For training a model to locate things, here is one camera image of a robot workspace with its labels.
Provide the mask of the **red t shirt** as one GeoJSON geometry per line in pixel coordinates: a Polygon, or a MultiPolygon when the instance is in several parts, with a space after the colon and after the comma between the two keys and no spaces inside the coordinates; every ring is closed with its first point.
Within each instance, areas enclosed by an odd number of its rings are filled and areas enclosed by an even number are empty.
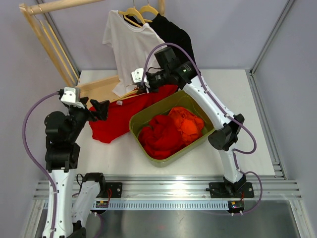
{"type": "Polygon", "coordinates": [[[138,140],[146,153],[154,159],[166,159],[185,147],[180,132],[171,117],[157,115],[143,127],[138,140]]]}
{"type": "Polygon", "coordinates": [[[102,143],[111,143],[129,131],[129,121],[135,114],[174,94],[177,90],[176,85],[165,85],[159,88],[158,92],[110,103],[107,120],[89,122],[92,138],[102,143]]]}

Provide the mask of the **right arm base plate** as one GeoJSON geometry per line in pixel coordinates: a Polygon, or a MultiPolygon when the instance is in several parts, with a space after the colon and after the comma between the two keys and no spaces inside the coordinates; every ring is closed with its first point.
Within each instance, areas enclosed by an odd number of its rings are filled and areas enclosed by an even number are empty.
{"type": "Polygon", "coordinates": [[[254,198],[253,186],[246,182],[241,188],[235,189],[225,182],[210,182],[206,191],[210,193],[211,198],[254,198]]]}

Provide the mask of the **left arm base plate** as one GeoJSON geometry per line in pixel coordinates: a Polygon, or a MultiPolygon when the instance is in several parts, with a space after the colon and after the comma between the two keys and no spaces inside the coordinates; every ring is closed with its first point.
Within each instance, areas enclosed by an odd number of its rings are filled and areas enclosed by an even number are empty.
{"type": "Polygon", "coordinates": [[[97,198],[121,198],[123,183],[106,182],[101,186],[100,193],[97,198]]]}

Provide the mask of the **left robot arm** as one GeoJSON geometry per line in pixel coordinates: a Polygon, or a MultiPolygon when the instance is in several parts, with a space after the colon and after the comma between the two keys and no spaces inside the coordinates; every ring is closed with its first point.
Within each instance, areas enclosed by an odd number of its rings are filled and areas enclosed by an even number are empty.
{"type": "Polygon", "coordinates": [[[49,210],[44,238],[85,238],[86,222],[94,200],[108,194],[102,173],[83,176],[76,201],[73,182],[77,174],[80,146],[76,140],[87,121],[106,120],[109,101],[90,100],[94,110],[69,106],[65,115],[55,111],[45,118],[46,170],[51,176],[49,210]]]}

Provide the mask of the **orange t shirt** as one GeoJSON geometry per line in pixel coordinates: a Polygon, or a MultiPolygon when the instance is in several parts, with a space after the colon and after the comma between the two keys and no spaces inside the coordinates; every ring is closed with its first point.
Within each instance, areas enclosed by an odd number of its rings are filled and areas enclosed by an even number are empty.
{"type": "Polygon", "coordinates": [[[179,131],[184,145],[188,146],[203,136],[204,120],[186,108],[174,107],[168,115],[179,131]]]}

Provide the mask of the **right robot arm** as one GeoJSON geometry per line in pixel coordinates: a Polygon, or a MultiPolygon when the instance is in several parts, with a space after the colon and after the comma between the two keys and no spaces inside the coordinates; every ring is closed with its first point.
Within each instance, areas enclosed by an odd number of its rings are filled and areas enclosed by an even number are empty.
{"type": "Polygon", "coordinates": [[[228,109],[207,86],[193,59],[182,49],[187,61],[181,63],[173,49],[178,45],[163,43],[162,49],[155,47],[151,56],[155,56],[159,70],[149,73],[144,66],[131,72],[133,84],[141,92],[155,92],[165,85],[176,85],[185,91],[203,109],[213,123],[215,131],[208,136],[209,144],[219,151],[224,168],[221,194],[237,196],[246,184],[246,176],[237,166],[235,155],[238,134],[243,129],[244,117],[228,109]]]}

